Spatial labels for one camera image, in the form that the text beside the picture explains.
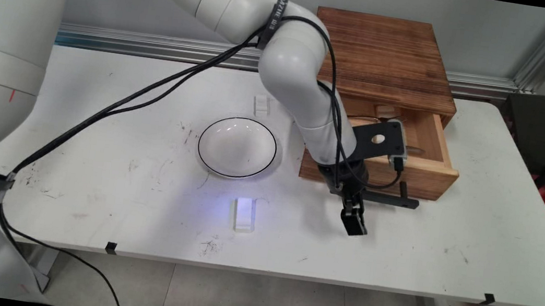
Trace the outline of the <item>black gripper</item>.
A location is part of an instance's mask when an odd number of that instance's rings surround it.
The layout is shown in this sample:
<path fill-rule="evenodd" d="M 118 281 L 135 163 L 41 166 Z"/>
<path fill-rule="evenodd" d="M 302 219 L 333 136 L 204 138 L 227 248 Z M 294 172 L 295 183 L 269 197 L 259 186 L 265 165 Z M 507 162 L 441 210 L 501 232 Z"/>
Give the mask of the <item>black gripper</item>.
<path fill-rule="evenodd" d="M 369 181 L 369 172 L 363 160 L 341 162 L 339 165 L 318 165 L 329 192 L 342 197 L 343 208 L 339 215 L 349 236 L 368 234 L 364 222 L 362 191 Z"/>

